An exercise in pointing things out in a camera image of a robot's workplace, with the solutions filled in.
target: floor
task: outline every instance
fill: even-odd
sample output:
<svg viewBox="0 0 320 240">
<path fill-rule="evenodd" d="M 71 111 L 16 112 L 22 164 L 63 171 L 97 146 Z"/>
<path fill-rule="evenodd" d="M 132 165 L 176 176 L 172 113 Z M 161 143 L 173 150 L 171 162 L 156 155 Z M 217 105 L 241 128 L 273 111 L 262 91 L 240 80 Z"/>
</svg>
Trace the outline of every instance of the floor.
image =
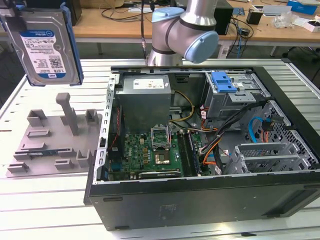
<svg viewBox="0 0 320 240">
<path fill-rule="evenodd" d="M 141 59 L 143 52 L 141 45 L 137 43 L 103 43 L 102 50 L 104 54 L 99 55 L 97 46 L 94 43 L 77 44 L 81 59 Z M 281 58 L 289 47 L 278 47 L 275 56 L 271 57 L 270 46 L 248 46 L 242 58 L 244 59 L 268 59 Z M 147 45 L 147 51 L 150 52 L 151 45 Z M 218 50 L 212 56 L 218 56 Z M 231 53 L 228 58 L 236 58 L 236 53 Z M 320 61 L 314 62 L 315 56 L 306 48 L 297 47 L 289 53 L 288 58 L 304 73 L 309 79 L 312 79 L 317 69 L 320 67 Z M 15 89 L 23 75 L 25 74 L 18 57 L 14 52 L 9 52 L 6 44 L 0 45 L 0 107 L 6 102 L 12 91 Z M 314 84 L 320 87 L 320 73 L 314 79 Z"/>
</svg>

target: blue latch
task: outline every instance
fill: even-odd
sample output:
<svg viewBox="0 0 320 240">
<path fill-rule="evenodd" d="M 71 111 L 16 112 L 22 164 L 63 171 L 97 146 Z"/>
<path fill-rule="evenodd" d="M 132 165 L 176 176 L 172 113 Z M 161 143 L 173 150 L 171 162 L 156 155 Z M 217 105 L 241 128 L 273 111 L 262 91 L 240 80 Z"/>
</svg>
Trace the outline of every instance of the blue latch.
<svg viewBox="0 0 320 240">
<path fill-rule="evenodd" d="M 235 93 L 237 89 L 232 85 L 231 78 L 223 71 L 211 73 L 212 82 L 215 84 L 218 93 Z"/>
</svg>

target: motherboard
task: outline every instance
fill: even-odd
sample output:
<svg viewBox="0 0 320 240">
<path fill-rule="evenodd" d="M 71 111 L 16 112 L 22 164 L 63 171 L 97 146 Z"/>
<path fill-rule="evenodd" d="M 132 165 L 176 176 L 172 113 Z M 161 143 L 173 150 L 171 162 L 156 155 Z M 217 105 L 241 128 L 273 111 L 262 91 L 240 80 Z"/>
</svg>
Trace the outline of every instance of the motherboard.
<svg viewBox="0 0 320 240">
<path fill-rule="evenodd" d="M 165 131 L 126 134 L 121 161 L 113 160 L 109 175 L 120 179 L 191 177 L 199 173 L 201 137 L 197 132 Z"/>
</svg>

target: hard drive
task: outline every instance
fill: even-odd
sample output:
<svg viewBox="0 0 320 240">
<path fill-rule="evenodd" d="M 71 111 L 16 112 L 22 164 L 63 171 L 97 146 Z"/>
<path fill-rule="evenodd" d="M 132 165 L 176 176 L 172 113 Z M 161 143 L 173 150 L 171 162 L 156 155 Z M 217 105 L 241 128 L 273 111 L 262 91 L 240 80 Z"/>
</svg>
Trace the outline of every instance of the hard drive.
<svg viewBox="0 0 320 240">
<path fill-rule="evenodd" d="M 26 26 L 22 31 L 6 17 L 1 20 L 29 83 L 81 85 L 84 76 L 69 9 L 24 8 L 19 12 Z"/>
</svg>

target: desk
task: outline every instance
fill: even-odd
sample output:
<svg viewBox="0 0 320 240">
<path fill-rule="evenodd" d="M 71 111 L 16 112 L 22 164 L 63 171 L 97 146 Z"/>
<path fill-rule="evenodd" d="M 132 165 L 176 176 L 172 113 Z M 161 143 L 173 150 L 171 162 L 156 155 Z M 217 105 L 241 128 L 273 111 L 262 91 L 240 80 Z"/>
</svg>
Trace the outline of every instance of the desk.
<svg viewBox="0 0 320 240">
<path fill-rule="evenodd" d="M 302 240 L 320 236 L 320 199 L 288 218 L 107 232 L 94 207 L 83 204 L 86 173 L 5 178 L 7 165 L 29 124 L 26 116 L 30 110 L 43 109 L 47 116 L 62 115 L 56 94 L 69 92 L 70 105 L 77 114 L 84 114 L 86 109 L 103 113 L 111 66 L 142 66 L 144 61 L 98 59 L 82 60 L 81 64 L 83 85 L 32 87 L 24 77 L 0 110 L 1 240 L 66 240 L 70 236 L 76 240 L 243 240 L 241 233 L 247 232 L 258 235 L 250 240 Z M 264 67 L 320 134 L 320 91 L 293 64 L 280 59 L 210 59 L 202 65 Z"/>
<path fill-rule="evenodd" d="M 273 5 L 279 5 L 279 2 L 266 0 Z M 228 1 L 235 8 L 250 8 L 249 3 L 239 1 Z M 255 0 L 256 5 L 264 5 Z M 111 10 L 105 13 L 110 16 Z M 113 14 L 113 18 L 125 18 L 136 15 L 137 13 L 117 13 Z M 304 18 L 312 18 L 310 15 L 294 12 Z M 246 21 L 248 11 L 245 16 L 238 16 L 240 20 Z M 152 42 L 152 14 L 145 14 L 144 34 L 147 43 Z M 254 29 L 254 35 L 247 42 L 247 45 L 254 46 L 287 46 L 287 47 L 320 47 L 320 32 L 310 32 L 303 27 L 296 26 L 294 29 L 281 28 L 276 29 L 272 24 L 273 17 L 262 16 L 259 25 L 251 25 Z M 117 22 L 101 16 L 101 11 L 95 8 L 82 9 L 82 15 L 76 26 L 73 27 L 76 41 L 80 43 L 141 43 L 140 22 Z M 226 58 L 229 47 L 236 38 L 236 28 L 232 25 L 229 27 L 227 35 L 219 36 L 219 58 Z M 8 38 L 5 32 L 0 31 L 0 40 Z"/>
</svg>

